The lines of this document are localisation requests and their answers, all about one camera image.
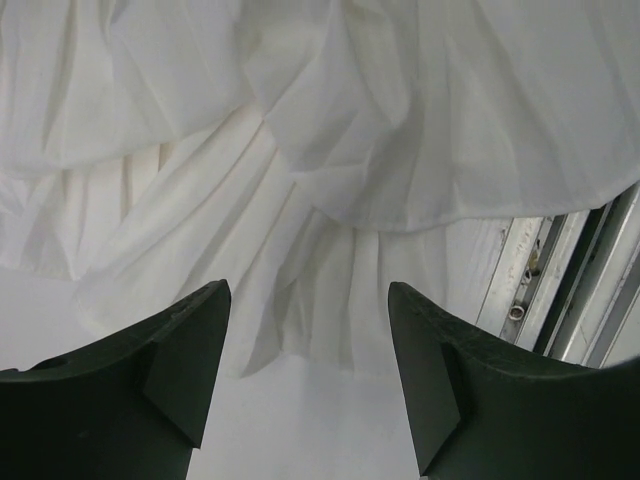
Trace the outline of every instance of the crumpled cloth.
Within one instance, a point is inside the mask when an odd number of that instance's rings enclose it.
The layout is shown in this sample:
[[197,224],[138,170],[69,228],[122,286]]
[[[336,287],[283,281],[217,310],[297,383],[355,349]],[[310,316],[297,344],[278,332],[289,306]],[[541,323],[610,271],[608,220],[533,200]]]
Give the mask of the crumpled cloth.
[[445,225],[640,179],[635,0],[0,12],[0,264],[79,281],[100,334],[227,278],[236,375],[280,350],[397,375],[386,289],[447,304]]

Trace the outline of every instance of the white garment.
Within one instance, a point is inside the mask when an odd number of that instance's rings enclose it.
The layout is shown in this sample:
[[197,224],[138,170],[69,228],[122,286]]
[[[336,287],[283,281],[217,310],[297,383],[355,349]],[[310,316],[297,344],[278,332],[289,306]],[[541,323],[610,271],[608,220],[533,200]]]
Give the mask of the white garment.
[[638,5],[2,2],[0,262],[100,333],[224,277],[234,373],[391,378],[389,282],[446,305],[459,262],[425,228],[640,179]]

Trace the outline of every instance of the white fabric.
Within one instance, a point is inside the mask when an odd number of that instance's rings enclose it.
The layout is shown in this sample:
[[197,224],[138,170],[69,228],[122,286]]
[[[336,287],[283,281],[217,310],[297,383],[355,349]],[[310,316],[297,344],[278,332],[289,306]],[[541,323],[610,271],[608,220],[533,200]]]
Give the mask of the white fabric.
[[639,179],[638,5],[1,2],[0,264],[101,334],[228,278],[230,371],[391,378],[389,282],[460,261],[425,228]]

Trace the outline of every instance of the white cloth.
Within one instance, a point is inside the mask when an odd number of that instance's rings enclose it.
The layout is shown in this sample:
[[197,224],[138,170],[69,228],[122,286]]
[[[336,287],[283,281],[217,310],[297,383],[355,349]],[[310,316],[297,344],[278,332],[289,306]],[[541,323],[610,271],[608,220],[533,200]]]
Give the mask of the white cloth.
[[0,263],[101,333],[228,278],[230,371],[391,378],[389,282],[459,261],[427,227],[640,178],[638,5],[4,1]]

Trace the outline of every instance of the black plastic part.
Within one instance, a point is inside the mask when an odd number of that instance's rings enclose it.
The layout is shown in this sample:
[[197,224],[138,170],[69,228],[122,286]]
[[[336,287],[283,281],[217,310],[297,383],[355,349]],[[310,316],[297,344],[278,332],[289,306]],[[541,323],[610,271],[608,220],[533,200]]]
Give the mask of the black plastic part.
[[0,479],[183,480],[204,434],[225,281],[26,372],[0,372]]
[[421,475],[638,478],[640,359],[592,370],[542,357],[405,284],[391,285],[389,313]]

